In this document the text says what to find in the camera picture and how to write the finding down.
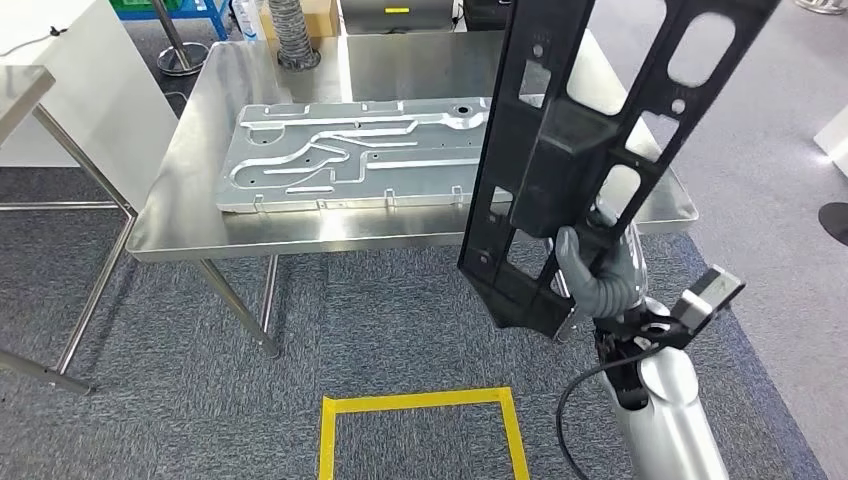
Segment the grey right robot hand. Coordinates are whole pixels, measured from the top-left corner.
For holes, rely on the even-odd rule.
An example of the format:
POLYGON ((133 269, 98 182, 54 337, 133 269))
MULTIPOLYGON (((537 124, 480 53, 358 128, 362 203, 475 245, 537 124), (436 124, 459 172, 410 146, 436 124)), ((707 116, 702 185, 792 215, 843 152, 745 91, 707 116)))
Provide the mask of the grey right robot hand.
POLYGON ((554 253, 566 287, 578 309, 593 318, 610 318, 641 304, 648 274, 638 229, 630 224, 592 273, 580 256, 577 231, 571 226, 559 229, 554 253))

